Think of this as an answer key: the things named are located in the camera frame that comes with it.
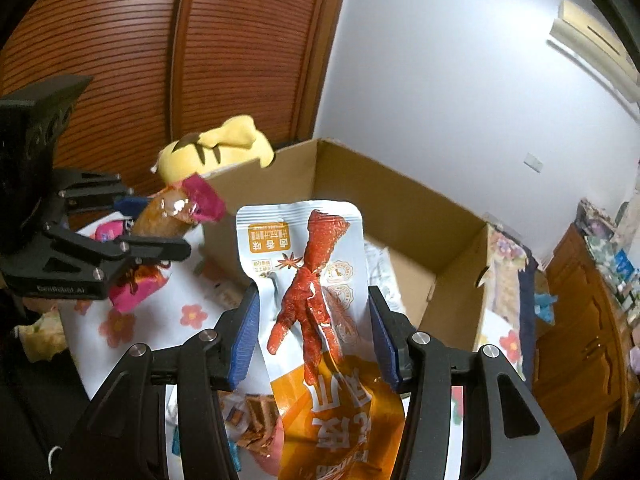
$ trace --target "wall-mounted air conditioner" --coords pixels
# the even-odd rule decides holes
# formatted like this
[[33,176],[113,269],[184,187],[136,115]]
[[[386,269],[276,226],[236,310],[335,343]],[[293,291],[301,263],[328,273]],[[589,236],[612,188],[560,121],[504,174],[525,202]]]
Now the wall-mounted air conditioner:
[[563,0],[551,36],[600,72],[630,103],[640,101],[640,76],[622,42],[582,8]]

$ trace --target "orange and white packaging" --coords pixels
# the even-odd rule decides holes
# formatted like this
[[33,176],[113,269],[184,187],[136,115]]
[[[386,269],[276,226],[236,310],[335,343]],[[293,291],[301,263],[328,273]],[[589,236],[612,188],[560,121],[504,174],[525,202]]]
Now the orange and white packaging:
[[360,212],[327,200],[246,206],[236,226],[285,431],[278,478],[387,480],[404,411],[375,359]]

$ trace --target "white cable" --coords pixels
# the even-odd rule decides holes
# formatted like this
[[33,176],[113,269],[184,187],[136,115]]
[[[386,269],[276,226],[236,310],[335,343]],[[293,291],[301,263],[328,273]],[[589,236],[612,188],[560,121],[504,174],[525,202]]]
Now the white cable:
[[60,446],[54,446],[51,448],[51,451],[49,451],[49,456],[47,457],[47,463],[49,464],[49,474],[51,474],[53,471],[53,466],[51,465],[51,459],[53,459],[53,452],[59,449],[62,449],[62,448]]

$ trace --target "orange label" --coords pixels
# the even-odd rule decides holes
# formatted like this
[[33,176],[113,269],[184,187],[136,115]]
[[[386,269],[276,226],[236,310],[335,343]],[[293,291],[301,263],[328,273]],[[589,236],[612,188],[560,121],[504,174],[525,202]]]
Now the orange label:
[[285,431],[278,480],[388,480],[404,409],[377,364],[345,356],[338,371],[325,352],[313,386],[303,368],[271,382]]
[[252,253],[270,253],[286,251],[291,247],[289,224],[270,222],[249,225],[249,250]]

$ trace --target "metal screw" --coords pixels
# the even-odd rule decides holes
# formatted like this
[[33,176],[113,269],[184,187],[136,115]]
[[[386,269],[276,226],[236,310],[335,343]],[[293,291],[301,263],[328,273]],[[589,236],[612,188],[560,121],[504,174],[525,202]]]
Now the metal screw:
[[416,332],[411,336],[411,339],[418,345],[426,345],[431,341],[431,336],[426,332]]
[[498,350],[498,347],[494,345],[485,346],[484,348],[482,348],[482,353],[487,357],[491,357],[491,358],[498,357],[498,355],[500,355],[500,351]]
[[198,337],[201,341],[204,342],[213,341],[218,337],[218,332],[216,332],[212,328],[206,328],[202,332],[200,332],[200,335]]
[[142,343],[136,343],[131,348],[129,348],[129,355],[133,357],[140,357],[141,355],[144,355],[145,352],[146,345]]

